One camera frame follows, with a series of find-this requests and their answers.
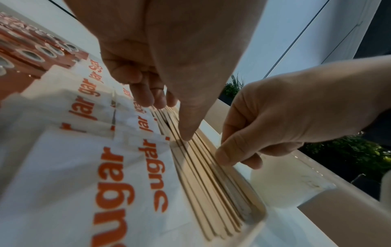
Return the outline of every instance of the stack of wooden stirrers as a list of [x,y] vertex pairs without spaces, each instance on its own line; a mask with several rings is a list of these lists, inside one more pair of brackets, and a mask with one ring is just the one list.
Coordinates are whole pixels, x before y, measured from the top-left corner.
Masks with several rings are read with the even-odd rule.
[[179,137],[177,110],[152,109],[163,135],[175,142],[171,151],[178,176],[206,239],[241,232],[243,223],[261,221],[266,209],[247,181],[233,168],[214,159],[216,147],[198,129],[192,140]]

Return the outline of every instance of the hand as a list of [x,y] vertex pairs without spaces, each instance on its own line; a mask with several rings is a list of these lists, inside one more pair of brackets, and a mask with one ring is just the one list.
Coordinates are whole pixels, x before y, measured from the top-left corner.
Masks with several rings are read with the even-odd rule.
[[357,134],[391,108],[389,78],[391,56],[383,56],[250,83],[231,105],[216,159],[257,169],[257,151],[280,156],[304,142]]
[[65,2],[98,38],[113,78],[129,83],[140,105],[180,100],[179,130],[189,140],[245,51],[266,0]]

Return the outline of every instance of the fingernail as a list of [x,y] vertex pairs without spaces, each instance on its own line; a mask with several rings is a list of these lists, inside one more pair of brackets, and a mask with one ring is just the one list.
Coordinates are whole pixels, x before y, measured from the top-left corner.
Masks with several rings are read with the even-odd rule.
[[221,166],[229,165],[229,157],[223,149],[218,149],[215,154],[216,161]]

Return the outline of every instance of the green foliage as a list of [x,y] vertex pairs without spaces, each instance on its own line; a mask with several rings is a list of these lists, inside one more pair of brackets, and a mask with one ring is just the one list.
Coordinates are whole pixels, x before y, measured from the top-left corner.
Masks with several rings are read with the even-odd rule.
[[308,143],[302,148],[305,153],[323,155],[338,154],[343,162],[356,166],[368,178],[381,181],[391,169],[391,152],[360,136],[346,136],[332,141]]
[[234,98],[239,90],[244,87],[244,82],[245,81],[242,77],[239,79],[239,73],[237,73],[236,76],[231,75],[231,81],[225,85],[223,93],[230,98]]

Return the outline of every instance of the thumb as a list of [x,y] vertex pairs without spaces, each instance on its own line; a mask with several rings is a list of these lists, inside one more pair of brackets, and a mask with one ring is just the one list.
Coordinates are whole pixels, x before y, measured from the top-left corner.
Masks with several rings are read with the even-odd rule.
[[211,103],[192,106],[181,102],[178,128],[183,140],[189,141],[193,137],[211,106]]
[[250,158],[258,150],[274,144],[272,129],[257,118],[247,127],[233,133],[217,149],[215,157],[219,165],[233,166]]

